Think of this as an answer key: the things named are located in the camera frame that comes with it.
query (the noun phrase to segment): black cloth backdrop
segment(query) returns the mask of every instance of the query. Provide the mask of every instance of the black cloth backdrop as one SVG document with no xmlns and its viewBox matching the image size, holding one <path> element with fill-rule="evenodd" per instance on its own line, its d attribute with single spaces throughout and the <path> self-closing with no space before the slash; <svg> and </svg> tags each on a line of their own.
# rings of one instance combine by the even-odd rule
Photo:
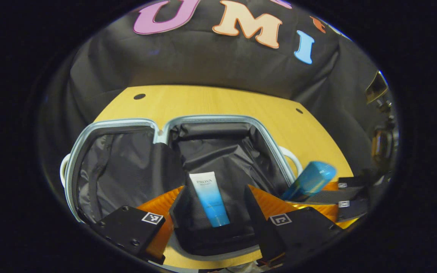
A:
<svg viewBox="0 0 437 273">
<path fill-rule="evenodd" d="M 374 167 L 371 133 L 385 116 L 366 105 L 364 92 L 377 71 L 369 57 L 328 26 L 326 33 L 319 31 L 310 18 L 314 15 L 302 9 L 264 0 L 237 2 L 255 17 L 269 13 L 283 21 L 278 49 L 247 39 L 242 31 L 238 36 L 214 33 L 224 6 L 210 0 L 201 1 L 184 26 L 154 35 L 134 33 L 139 15 L 134 10 L 69 54 L 47 87 L 38 117 L 39 155 L 51 186 L 61 189 L 59 164 L 83 128 L 121 91 L 139 85 L 219 86 L 295 100 L 332 136 L 354 174 Z M 180 4 L 171 0 L 156 21 L 172 19 Z M 312 64 L 293 54 L 300 41 L 297 30 L 314 38 Z M 57 192 L 64 202 L 63 191 Z"/>
</svg>

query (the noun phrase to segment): open suitcase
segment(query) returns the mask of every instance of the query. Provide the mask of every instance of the open suitcase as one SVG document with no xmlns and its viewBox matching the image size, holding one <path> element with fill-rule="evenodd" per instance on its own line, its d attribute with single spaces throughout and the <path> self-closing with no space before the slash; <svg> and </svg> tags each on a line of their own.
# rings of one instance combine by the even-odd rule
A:
<svg viewBox="0 0 437 273">
<path fill-rule="evenodd" d="M 280 196 L 295 180 L 267 129 L 250 116 L 182 116 L 160 130 L 149 119 L 92 123 L 61 165 L 66 200 L 78 221 L 96 223 L 213 171 L 230 224 L 212 228 L 193 190 L 169 244 L 184 256 L 227 259 L 259 249 L 244 206 L 245 185 Z"/>
</svg>

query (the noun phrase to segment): pink letter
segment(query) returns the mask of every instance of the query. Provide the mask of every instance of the pink letter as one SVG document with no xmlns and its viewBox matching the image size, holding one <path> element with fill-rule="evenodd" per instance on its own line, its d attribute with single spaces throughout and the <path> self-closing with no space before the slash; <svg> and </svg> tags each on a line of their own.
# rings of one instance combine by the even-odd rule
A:
<svg viewBox="0 0 437 273">
<path fill-rule="evenodd" d="M 285 7 L 286 9 L 292 9 L 293 7 L 291 7 L 291 4 L 288 2 L 284 2 L 283 0 L 271 0 L 272 2 L 279 4 L 283 7 Z"/>
<path fill-rule="evenodd" d="M 168 4 L 169 1 L 163 1 L 140 10 L 140 15 L 134 23 L 134 32 L 138 34 L 155 34 L 177 29 L 186 24 L 193 16 L 196 6 L 200 0 L 180 0 L 182 5 L 173 19 L 166 22 L 156 22 L 154 18 L 159 9 Z"/>
</svg>

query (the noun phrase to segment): suitcase handle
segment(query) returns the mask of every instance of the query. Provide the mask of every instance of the suitcase handle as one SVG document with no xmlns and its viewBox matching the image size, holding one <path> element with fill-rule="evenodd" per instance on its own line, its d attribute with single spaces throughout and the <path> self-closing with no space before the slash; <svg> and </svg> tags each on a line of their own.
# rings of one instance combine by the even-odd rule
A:
<svg viewBox="0 0 437 273">
<path fill-rule="evenodd" d="M 62 164 L 60 164 L 60 181 L 62 181 L 62 186 L 64 186 L 65 190 L 65 170 L 66 166 L 68 164 L 68 161 L 70 160 L 70 154 L 67 154 L 64 159 L 62 160 Z"/>
<path fill-rule="evenodd" d="M 296 166 L 296 170 L 298 171 L 298 176 L 300 176 L 300 174 L 303 172 L 303 166 L 298 158 L 290 150 L 284 147 L 279 146 L 279 150 L 281 150 L 285 157 L 289 157 L 293 161 L 294 165 Z"/>
</svg>

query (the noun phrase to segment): letter m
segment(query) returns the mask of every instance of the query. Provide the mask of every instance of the letter m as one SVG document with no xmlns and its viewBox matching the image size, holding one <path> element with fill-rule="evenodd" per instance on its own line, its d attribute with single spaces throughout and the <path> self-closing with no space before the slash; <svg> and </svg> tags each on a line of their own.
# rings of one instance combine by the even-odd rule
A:
<svg viewBox="0 0 437 273">
<path fill-rule="evenodd" d="M 277 38 L 279 25 L 283 23 L 281 20 L 267 13 L 254 18 L 250 10 L 241 3 L 227 0 L 222 0 L 220 3 L 225 6 L 225 11 L 223 12 L 220 25 L 212 28 L 214 32 L 237 36 L 239 31 L 236 29 L 236 23 L 239 22 L 246 38 L 251 38 L 256 32 L 261 30 L 259 35 L 255 37 L 256 41 L 274 49 L 279 48 Z"/>
</svg>

